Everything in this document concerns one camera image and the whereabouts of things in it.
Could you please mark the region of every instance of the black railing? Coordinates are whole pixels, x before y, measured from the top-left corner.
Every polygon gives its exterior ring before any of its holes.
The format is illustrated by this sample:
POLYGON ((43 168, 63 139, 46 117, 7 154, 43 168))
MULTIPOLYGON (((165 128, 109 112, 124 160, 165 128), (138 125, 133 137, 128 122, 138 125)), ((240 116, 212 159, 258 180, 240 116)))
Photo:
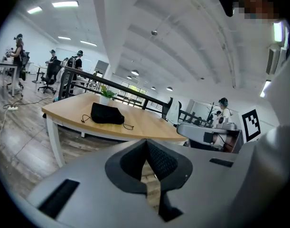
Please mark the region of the black railing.
MULTIPOLYGON (((130 88, 127 88, 125 86, 119 85, 119 84, 117 84, 113 81, 107 80, 105 78, 94 76, 92 74, 83 72, 83 71, 75 69, 75 68, 67 67, 67 66, 65 66, 65 70, 64 70, 64 73, 63 73, 62 78, 61 78, 58 100, 61 100, 63 98, 68 98, 70 96, 74 96, 74 94, 72 93, 73 87, 78 87, 78 88, 84 89, 86 91, 91 91, 91 92, 94 92, 96 94, 101 94, 101 92, 98 90, 93 90, 91 88, 81 86, 81 85, 77 84, 76 82, 73 82, 72 79, 73 79, 74 75, 80 75, 81 77, 83 77, 85 79, 88 78, 89 79, 88 84, 89 84, 90 80, 93 80, 93 81, 97 81, 99 83, 102 83, 104 85, 122 90, 122 91, 127 92, 127 93, 130 93, 132 95, 141 97, 141 98, 145 99, 143 104, 141 101, 138 101, 138 100, 135 100, 132 98, 128 98, 128 97, 124 97, 122 95, 117 95, 116 97, 113 97, 113 100, 126 102, 127 104, 132 104, 133 106, 141 107, 143 110, 149 110, 149 111, 153 111, 156 113, 160 113, 160 114, 162 114, 163 118, 165 118, 165 113, 163 112, 163 107, 167 106, 167 103, 164 103, 158 99, 152 98, 148 95, 144 95, 140 92, 137 92, 137 91, 132 90, 130 88), (151 105, 154 106, 156 108, 156 110, 147 107, 147 104, 149 101, 151 101, 151 105)), ((207 125, 207 122, 205 120, 196 117, 194 113, 189 114, 189 113, 182 111, 182 110, 179 111, 178 118, 179 118, 179 120, 183 120, 183 122, 187 122, 187 123, 193 123, 192 121, 193 121, 193 119, 195 119, 195 121, 197 121, 197 124, 199 123, 199 125, 202 125, 202 126, 207 125)))

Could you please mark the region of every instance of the floor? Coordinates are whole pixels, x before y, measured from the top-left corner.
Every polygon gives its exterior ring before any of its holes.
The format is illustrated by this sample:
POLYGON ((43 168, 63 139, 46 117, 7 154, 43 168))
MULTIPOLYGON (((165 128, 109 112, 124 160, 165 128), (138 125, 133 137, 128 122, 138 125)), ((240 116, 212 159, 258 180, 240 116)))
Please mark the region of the floor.
MULTIPOLYGON (((17 111, 7 111, 0 138, 0 174, 7 188, 13 189, 24 198, 36 184, 58 169, 41 112, 41 107, 51 103, 58 92, 53 96, 50 90, 45 94, 42 93, 42 89, 37 91, 37 88, 43 84, 33 83, 34 79, 36 79, 35 75, 27 74, 26 81, 22 81, 23 99, 17 104, 41 101, 37 104, 18 106, 17 111)), ((5 114, 3 106, 20 99, 20 94, 12 97, 6 87, 2 87, 0 74, 0 129, 5 114)), ((59 127, 59 139, 67 163, 88 152, 99 151, 119 143, 89 135, 82 138, 80 133, 62 127, 59 127)), ((148 203, 157 211, 160 184, 148 163, 143 167, 141 181, 147 185, 148 203)))

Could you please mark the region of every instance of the fluorescent light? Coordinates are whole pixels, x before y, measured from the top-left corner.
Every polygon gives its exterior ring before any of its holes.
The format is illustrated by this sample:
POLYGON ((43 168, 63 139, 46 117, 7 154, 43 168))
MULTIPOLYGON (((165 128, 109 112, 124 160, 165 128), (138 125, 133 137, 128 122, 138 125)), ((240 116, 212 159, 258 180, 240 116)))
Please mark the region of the fluorescent light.
POLYGON ((131 73, 134 75, 140 75, 140 73, 137 70, 133 70, 133 71, 131 71, 131 73))
POLYGON ((270 80, 266 80, 266 82, 265 82, 265 85, 264 85, 264 88, 263 88, 263 90, 262 90, 262 92, 261 92, 261 94, 260 94, 260 97, 265 97, 265 93, 264 93, 264 90, 269 86, 271 84, 271 81, 270 80))
POLYGON ((36 7, 36 8, 30 9, 27 12, 29 14, 32 14, 32 13, 36 13, 36 12, 39 12, 39 11, 42 11, 41 7, 36 7))
POLYGON ((81 40, 80 42, 88 44, 88 45, 91 45, 91 46, 95 46, 95 47, 97 46, 96 44, 93 44, 93 43, 90 43, 90 42, 86 42, 86 41, 83 41, 83 40, 81 40))
POLYGON ((281 42, 283 40, 283 30, 282 30, 282 22, 274 23, 274 40, 281 42))
POLYGON ((78 2, 77 1, 72 1, 72 2, 54 2, 52 3, 54 8, 60 8, 60 7, 78 7, 78 2))
POLYGON ((59 36, 58 38, 60 38, 60 39, 64 39, 64 40, 71 40, 69 37, 62 37, 62 36, 59 36))

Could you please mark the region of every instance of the power strip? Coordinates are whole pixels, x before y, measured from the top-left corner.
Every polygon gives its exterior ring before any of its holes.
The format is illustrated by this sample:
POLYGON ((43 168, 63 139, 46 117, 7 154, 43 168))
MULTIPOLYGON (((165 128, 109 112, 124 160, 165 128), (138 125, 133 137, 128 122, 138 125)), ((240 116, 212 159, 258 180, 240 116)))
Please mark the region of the power strip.
POLYGON ((18 107, 17 106, 16 107, 9 107, 8 110, 9 111, 17 111, 18 110, 18 107))

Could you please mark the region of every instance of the white ceiling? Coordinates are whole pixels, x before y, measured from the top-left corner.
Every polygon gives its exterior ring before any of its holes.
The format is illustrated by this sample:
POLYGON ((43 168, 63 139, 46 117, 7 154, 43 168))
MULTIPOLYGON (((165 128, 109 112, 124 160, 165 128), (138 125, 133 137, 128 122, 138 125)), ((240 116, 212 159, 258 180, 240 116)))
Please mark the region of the white ceiling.
MULTIPOLYGON (((77 0, 79 7, 69 9, 53 8, 51 2, 57 1, 65 0, 23 0, 19 11, 60 43, 78 46, 79 40, 86 40, 96 43, 95 50, 109 57, 94 0, 77 0), (26 13, 35 6, 43 11, 26 13), (63 41, 57 36, 72 40, 63 41)), ((137 69, 140 81, 147 81, 157 90, 167 86, 182 89, 195 82, 202 87, 235 86, 259 94, 266 79, 268 47, 273 43, 272 24, 246 19, 237 9, 229 18, 218 0, 135 1, 124 33, 120 28, 117 32, 123 34, 124 40, 116 46, 121 53, 116 75, 126 78, 137 69), (152 36, 152 30, 157 30, 158 35, 152 36)), ((104 9, 110 8, 108 2, 121 3, 105 0, 104 9)), ((106 18, 106 27, 117 20, 106 18)))

